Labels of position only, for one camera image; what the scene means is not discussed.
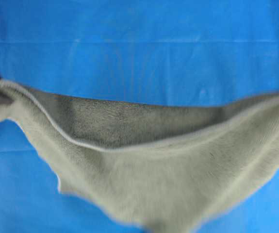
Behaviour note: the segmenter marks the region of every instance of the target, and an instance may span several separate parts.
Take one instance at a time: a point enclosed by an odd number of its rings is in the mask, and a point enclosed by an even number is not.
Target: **blue board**
[[[0,0],[0,75],[104,100],[213,106],[279,91],[278,0]],[[143,233],[57,178],[0,123],[0,233]],[[279,171],[198,233],[279,233]]]

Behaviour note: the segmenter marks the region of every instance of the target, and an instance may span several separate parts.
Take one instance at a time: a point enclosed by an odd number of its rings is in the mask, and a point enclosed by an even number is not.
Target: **fleece cloth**
[[[153,233],[187,233],[279,168],[279,93],[226,106],[165,107],[45,93],[0,80],[16,122],[61,193]]]

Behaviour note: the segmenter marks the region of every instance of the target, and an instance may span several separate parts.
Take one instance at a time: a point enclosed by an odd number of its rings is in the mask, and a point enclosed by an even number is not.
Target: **crease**
[[[36,150],[1,150],[0,153],[16,153],[16,152],[28,152],[28,151],[36,152]]]
[[[53,43],[81,43],[81,44],[209,44],[209,43],[279,43],[279,40],[157,40],[157,41],[0,41],[0,44],[53,44]]]

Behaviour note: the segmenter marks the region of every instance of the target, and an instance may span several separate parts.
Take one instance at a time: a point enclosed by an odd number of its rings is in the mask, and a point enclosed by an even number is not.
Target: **fabric fold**
[[[0,80],[16,122],[59,191],[154,233],[186,233],[229,210],[279,168],[279,93],[225,106],[75,98]]]

